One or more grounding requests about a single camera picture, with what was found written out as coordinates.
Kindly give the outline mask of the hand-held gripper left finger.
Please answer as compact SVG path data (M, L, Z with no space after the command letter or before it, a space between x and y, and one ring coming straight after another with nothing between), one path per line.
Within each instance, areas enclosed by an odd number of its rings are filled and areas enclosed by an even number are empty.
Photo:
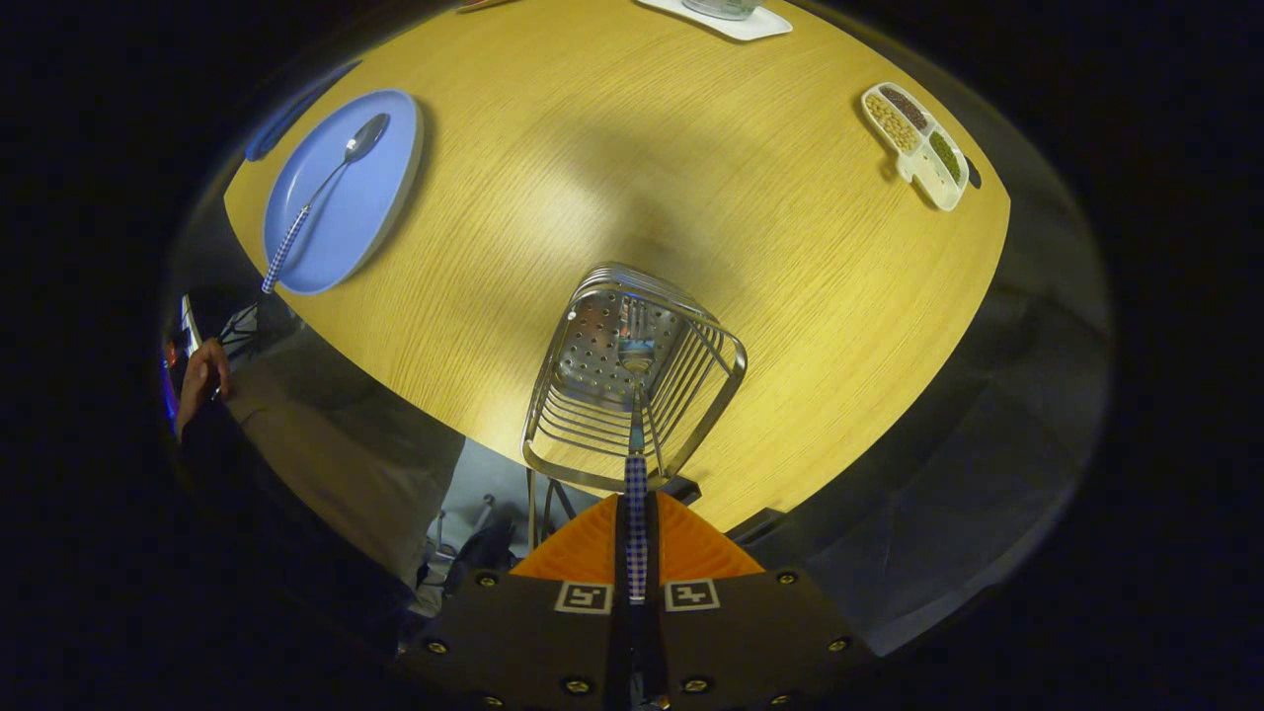
M624 520L611 496L514 571L470 572L394 671L437 710L633 708Z

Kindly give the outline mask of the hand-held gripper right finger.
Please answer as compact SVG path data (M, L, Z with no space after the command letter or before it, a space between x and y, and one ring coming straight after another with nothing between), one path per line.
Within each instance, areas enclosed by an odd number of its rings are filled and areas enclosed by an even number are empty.
M659 572L642 654L669 710L806 710L876 665L805 571L766 568L676 498L653 495Z

